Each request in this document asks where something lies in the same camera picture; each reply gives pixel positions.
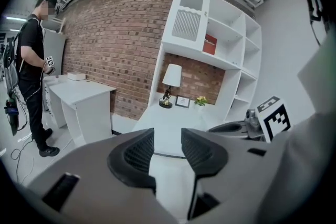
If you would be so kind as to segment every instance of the white table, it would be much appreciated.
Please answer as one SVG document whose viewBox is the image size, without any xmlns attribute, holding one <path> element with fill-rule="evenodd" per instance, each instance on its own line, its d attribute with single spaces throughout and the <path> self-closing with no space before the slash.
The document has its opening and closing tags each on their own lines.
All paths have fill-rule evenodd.
<svg viewBox="0 0 336 224">
<path fill-rule="evenodd" d="M 51 116 L 58 127 L 68 125 L 76 146 L 111 137 L 110 92 L 115 88 L 66 75 L 44 83 Z"/>
<path fill-rule="evenodd" d="M 170 102 L 175 104 L 175 97 L 171 97 Z M 159 101 L 157 101 L 145 110 L 133 131 L 154 128 L 155 153 L 184 157 L 181 145 L 181 128 L 206 131 L 220 124 L 222 123 L 210 119 L 206 111 L 197 112 L 192 102 L 188 109 L 175 105 L 171 109 L 165 109 L 160 107 Z"/>
</svg>

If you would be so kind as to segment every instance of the table lamp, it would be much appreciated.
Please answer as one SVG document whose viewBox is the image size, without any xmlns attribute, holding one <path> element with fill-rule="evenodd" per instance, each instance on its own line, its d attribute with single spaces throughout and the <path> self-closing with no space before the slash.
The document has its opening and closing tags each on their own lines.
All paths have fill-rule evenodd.
<svg viewBox="0 0 336 224">
<path fill-rule="evenodd" d="M 169 88 L 164 93 L 162 100 L 159 101 L 159 105 L 161 107 L 166 109 L 172 108 L 173 104 L 169 102 L 169 98 L 171 96 L 171 87 L 179 87 L 181 85 L 181 71 L 181 66 L 173 65 L 172 63 L 168 65 L 162 83 L 168 85 Z"/>
</svg>

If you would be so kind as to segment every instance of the person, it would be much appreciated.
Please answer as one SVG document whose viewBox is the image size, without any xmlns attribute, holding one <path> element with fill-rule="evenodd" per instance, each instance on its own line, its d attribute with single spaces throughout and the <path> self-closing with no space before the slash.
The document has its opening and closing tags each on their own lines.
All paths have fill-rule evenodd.
<svg viewBox="0 0 336 224">
<path fill-rule="evenodd" d="M 46 140 L 53 133 L 42 125 L 42 72 L 51 69 L 44 59 L 43 33 L 41 20 L 55 13 L 57 0 L 38 0 L 33 13 L 27 18 L 18 36 L 16 50 L 16 68 L 19 77 L 19 89 L 27 104 L 29 124 L 33 140 L 35 140 L 41 157 L 56 156 L 59 148 L 48 146 Z"/>
</svg>

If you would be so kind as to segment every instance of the red book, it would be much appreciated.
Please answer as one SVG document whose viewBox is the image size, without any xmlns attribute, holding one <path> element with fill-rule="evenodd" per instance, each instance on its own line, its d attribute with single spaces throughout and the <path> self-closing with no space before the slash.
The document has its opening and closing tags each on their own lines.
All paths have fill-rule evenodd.
<svg viewBox="0 0 336 224">
<path fill-rule="evenodd" d="M 203 51 L 208 54 L 215 55 L 217 45 L 217 38 L 214 38 L 208 34 L 205 35 Z"/>
</svg>

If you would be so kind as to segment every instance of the picture frame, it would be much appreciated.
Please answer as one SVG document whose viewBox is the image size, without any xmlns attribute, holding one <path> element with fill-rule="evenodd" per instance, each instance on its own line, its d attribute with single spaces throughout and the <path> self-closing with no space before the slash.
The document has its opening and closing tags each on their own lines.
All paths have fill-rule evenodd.
<svg viewBox="0 0 336 224">
<path fill-rule="evenodd" d="M 190 105 L 190 98 L 187 98 L 187 97 L 184 97 L 184 96 L 181 96 L 181 95 L 177 95 L 175 105 L 188 109 L 189 105 Z"/>
</svg>

